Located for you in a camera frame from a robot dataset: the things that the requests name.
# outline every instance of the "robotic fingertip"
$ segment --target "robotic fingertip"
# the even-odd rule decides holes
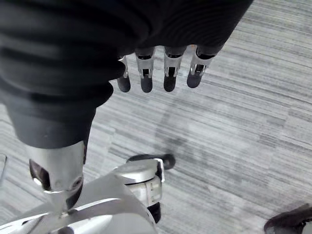
[[[199,86],[200,82],[201,76],[192,75],[191,72],[189,73],[187,77],[187,86],[193,89]]]
[[[164,79],[164,89],[167,92],[171,92],[175,89],[176,87],[176,77],[173,76],[165,76]]]
[[[148,76],[144,76],[144,78],[141,79],[141,88],[142,88],[142,91],[145,93],[151,92],[151,90],[153,89],[152,78],[149,78]]]
[[[119,89],[124,92],[127,93],[130,91],[131,89],[131,84],[130,84],[130,79],[129,76],[127,76],[127,78],[121,77],[117,79],[117,83],[118,83],[118,87]]]

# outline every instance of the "shoe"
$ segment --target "shoe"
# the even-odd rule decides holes
[[[312,207],[305,204],[271,218],[264,225],[264,232],[265,234],[302,234],[307,222],[310,221],[312,221]]]

